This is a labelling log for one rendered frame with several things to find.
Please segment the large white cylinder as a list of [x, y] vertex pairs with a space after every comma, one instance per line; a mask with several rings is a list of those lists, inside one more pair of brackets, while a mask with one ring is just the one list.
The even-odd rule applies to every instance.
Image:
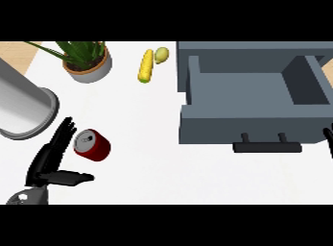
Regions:
[[0, 58], [0, 135], [13, 140], [37, 136], [54, 121], [56, 94], [35, 86]]

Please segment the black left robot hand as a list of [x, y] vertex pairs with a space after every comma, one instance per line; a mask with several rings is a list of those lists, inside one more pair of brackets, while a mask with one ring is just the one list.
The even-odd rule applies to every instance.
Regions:
[[93, 180], [93, 175], [72, 171], [59, 170], [62, 156], [69, 145], [76, 128], [72, 118], [66, 117], [56, 128], [53, 138], [45, 143], [29, 164], [25, 185], [41, 187], [44, 185], [75, 186]]

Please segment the yellow corn cob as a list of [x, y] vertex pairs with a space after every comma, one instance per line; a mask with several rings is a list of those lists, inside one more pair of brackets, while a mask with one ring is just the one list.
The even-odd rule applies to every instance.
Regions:
[[147, 49], [138, 67], [137, 80], [140, 83], [147, 83], [151, 77], [153, 70], [153, 50]]

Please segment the grey open drawer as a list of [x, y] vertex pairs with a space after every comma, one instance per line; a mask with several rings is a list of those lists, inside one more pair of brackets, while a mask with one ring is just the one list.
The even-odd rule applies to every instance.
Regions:
[[200, 58], [191, 56], [187, 96], [193, 106], [333, 108], [333, 89], [314, 56], [294, 57], [272, 73], [202, 73]]

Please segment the red soda can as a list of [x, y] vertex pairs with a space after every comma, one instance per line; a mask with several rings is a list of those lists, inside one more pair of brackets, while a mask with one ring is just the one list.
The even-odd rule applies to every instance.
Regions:
[[100, 133], [87, 129], [79, 132], [73, 139], [73, 152], [91, 161], [101, 161], [110, 153], [110, 143]]

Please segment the potted green plant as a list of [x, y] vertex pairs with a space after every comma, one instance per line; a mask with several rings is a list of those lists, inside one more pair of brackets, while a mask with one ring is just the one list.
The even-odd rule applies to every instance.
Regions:
[[60, 51], [31, 41], [26, 44], [62, 60], [62, 67], [78, 83], [94, 83], [107, 75], [112, 58], [103, 41], [57, 41]]

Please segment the grey drawer front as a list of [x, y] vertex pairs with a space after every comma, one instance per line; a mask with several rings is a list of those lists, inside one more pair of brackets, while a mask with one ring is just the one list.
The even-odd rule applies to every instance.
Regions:
[[318, 143], [321, 130], [333, 123], [333, 105], [209, 107], [184, 105], [179, 113], [181, 144], [231, 144], [247, 133], [250, 142], [277, 142], [284, 133], [288, 142]]

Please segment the yellow-green lemon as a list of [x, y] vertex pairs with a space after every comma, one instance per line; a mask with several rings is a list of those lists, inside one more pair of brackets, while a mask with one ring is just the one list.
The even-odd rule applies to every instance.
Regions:
[[162, 63], [168, 58], [168, 49], [165, 47], [159, 47], [154, 52], [154, 63]]

